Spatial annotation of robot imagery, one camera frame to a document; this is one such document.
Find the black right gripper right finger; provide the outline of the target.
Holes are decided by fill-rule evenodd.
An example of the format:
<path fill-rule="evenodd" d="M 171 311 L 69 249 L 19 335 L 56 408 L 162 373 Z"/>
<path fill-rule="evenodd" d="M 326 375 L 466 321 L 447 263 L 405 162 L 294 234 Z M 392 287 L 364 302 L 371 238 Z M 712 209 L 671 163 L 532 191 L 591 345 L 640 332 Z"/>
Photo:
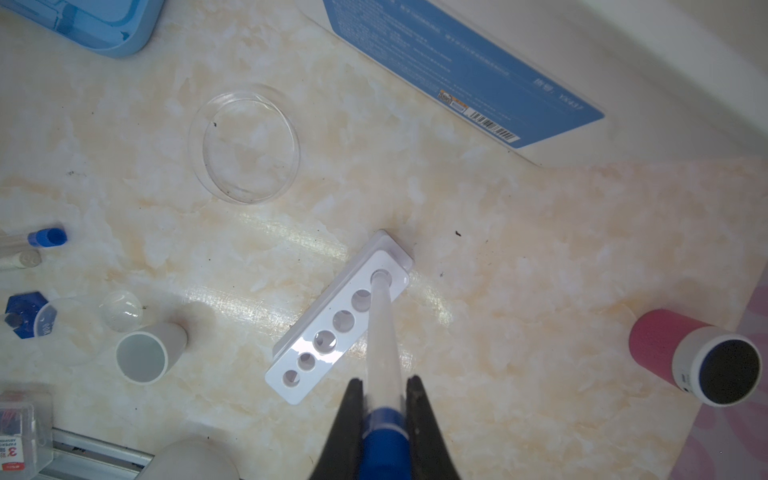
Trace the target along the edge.
<path fill-rule="evenodd" d="M 417 375 L 406 384 L 406 428 L 413 479 L 460 480 L 424 384 Z"/>

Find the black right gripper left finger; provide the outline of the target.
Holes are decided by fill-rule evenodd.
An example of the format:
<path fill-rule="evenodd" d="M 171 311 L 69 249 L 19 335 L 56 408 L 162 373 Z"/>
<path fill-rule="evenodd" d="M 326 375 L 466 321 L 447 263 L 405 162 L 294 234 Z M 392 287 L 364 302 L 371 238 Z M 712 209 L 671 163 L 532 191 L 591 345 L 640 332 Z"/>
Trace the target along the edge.
<path fill-rule="evenodd" d="M 310 480 L 355 480 L 362 458 L 363 381 L 351 379 Z"/>

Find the blue capped test tube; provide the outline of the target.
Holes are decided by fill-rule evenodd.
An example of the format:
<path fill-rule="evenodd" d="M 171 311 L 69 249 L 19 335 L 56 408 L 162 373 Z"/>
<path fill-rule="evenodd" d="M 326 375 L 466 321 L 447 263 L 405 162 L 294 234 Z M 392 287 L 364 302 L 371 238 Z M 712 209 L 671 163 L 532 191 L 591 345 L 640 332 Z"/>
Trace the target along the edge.
<path fill-rule="evenodd" d="M 62 228 L 45 228 L 38 231 L 5 235 L 1 237 L 1 250 L 25 250 L 59 247 L 68 241 Z"/>
<path fill-rule="evenodd" d="M 384 270 L 371 277 L 364 382 L 365 409 L 361 479 L 410 479 L 411 459 L 406 431 L 405 394 L 396 338 L 391 276 Z"/>

